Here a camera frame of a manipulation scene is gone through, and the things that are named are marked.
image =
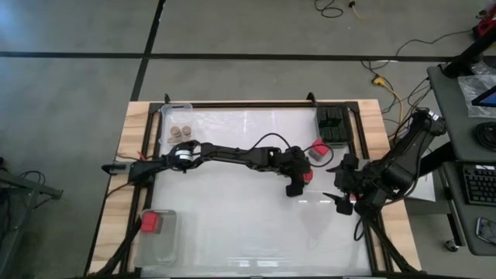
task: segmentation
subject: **plastic bag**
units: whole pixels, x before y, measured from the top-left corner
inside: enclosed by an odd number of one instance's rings
[[[478,95],[496,86],[496,74],[480,74],[467,77],[459,77],[458,84],[465,97],[469,117],[496,118],[496,108],[472,105]]]

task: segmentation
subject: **computer monitor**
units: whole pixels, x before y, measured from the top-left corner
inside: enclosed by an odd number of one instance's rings
[[[496,108],[496,86],[477,96],[472,105]]]

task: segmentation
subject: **black metal frame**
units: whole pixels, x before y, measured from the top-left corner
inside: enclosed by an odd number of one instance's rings
[[[356,123],[356,130],[357,130],[357,135],[359,142],[360,142],[360,149],[362,151],[363,159],[370,159],[369,157],[369,152],[367,149],[367,141],[365,139],[365,134],[363,131],[363,123],[361,120],[361,115],[360,115],[360,109],[358,106],[357,102],[319,102],[315,100],[315,96],[312,93],[308,94],[307,97],[308,101],[301,101],[301,102],[193,102],[191,105],[193,106],[194,109],[263,109],[263,108],[313,108],[318,106],[332,106],[332,105],[345,105],[350,112],[353,113],[353,117]],[[166,95],[165,102],[168,103],[170,99]],[[163,105],[162,102],[152,102],[150,103],[147,117],[146,117],[146,126],[145,126],[145,134],[143,135],[143,143],[142,143],[142,148],[141,152],[142,154],[146,157],[147,156],[147,151],[149,147],[149,142],[150,142],[150,135],[152,132],[152,126],[153,126],[153,120],[155,117],[159,117],[159,125],[157,127],[157,134],[155,138],[155,145],[153,149],[153,156],[157,157],[159,156],[160,152],[160,143],[159,143],[159,138],[161,134],[161,123],[162,123],[162,117],[160,113],[160,108]],[[350,152],[356,154],[357,150],[354,145],[354,142],[350,143],[349,146]],[[153,197],[153,187],[154,185],[151,184],[147,188],[146,192],[146,198],[145,198],[145,205],[144,208],[149,208],[151,205],[151,199]],[[133,225],[135,224],[136,217],[139,211],[139,200],[140,200],[140,192],[141,192],[141,186],[135,186],[134,191],[133,191],[133,199],[131,203],[131,209],[129,211],[129,219],[128,219],[128,225],[127,225],[127,231],[126,235],[129,235],[131,233],[131,230],[133,228]],[[380,217],[380,227],[381,229],[384,229],[384,223],[382,220],[382,217]],[[95,231],[95,236],[94,236],[94,243],[93,246],[91,247],[90,254],[88,256],[88,262],[87,262],[87,268],[85,270],[85,273],[88,272],[88,269],[91,264],[91,258],[93,255],[93,252],[95,250],[95,243],[98,235],[98,229],[99,229],[99,224],[98,228]],[[372,271],[372,274],[375,274],[377,272],[380,272],[381,270],[378,269],[377,266],[377,258],[376,258],[376,253],[374,249],[374,243],[372,240],[372,234],[371,234],[370,227],[366,226],[364,227],[364,238],[365,238],[365,243],[367,247],[367,253],[369,256],[369,265],[370,269]],[[393,270],[393,265],[392,265],[392,260],[390,255],[386,252],[384,248],[382,250],[382,257],[384,258],[384,265],[385,265],[385,271],[386,272],[392,272]],[[124,274],[128,272],[128,267],[129,267],[129,250],[126,251],[126,255],[123,257],[123,260],[120,264],[119,268],[119,273]],[[140,268],[135,269],[136,273],[140,272]]]

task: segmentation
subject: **red cube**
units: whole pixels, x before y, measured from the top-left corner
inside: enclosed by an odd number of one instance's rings
[[[308,155],[314,158],[314,160],[320,161],[328,152],[329,152],[329,148],[326,145],[324,145],[324,142],[321,139],[317,139],[312,144],[312,148],[308,152]]]

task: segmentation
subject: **keyboard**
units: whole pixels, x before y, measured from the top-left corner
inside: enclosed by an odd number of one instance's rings
[[[496,206],[496,170],[462,165],[462,173],[469,205]]]

